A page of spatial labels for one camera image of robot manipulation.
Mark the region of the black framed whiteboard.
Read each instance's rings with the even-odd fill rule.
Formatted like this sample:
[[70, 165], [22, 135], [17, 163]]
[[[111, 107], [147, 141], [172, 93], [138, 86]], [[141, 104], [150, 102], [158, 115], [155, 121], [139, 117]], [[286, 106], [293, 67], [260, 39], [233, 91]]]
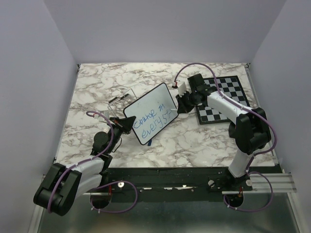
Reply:
[[136, 117], [133, 132], [145, 145], [178, 117], [171, 109], [177, 107], [167, 85], [161, 83], [125, 107], [123, 114]]

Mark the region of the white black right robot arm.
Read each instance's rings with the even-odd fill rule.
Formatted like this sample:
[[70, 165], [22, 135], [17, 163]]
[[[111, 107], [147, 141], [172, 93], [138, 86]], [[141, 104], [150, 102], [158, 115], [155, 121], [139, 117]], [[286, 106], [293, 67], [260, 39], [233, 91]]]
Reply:
[[237, 152], [229, 165], [229, 175], [224, 177], [224, 186], [235, 190], [241, 185], [240, 177], [246, 174], [256, 152], [263, 149], [271, 140], [271, 133], [265, 111], [244, 106], [224, 94], [217, 86], [208, 86], [201, 74], [190, 80], [197, 85], [191, 93], [185, 83], [178, 86], [178, 114], [189, 113], [195, 106], [202, 105], [217, 110], [228, 118], [229, 137], [235, 140]]

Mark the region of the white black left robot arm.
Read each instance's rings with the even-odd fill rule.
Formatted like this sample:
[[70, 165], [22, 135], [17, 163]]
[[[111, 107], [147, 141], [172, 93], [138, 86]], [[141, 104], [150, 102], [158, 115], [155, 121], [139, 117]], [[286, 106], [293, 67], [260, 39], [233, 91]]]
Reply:
[[106, 170], [112, 161], [111, 153], [121, 142], [121, 136], [131, 132], [135, 120], [135, 116], [110, 117], [110, 130], [94, 135], [88, 158], [72, 165], [54, 163], [34, 195], [34, 204], [64, 216], [80, 195], [92, 189], [104, 191], [110, 185]]

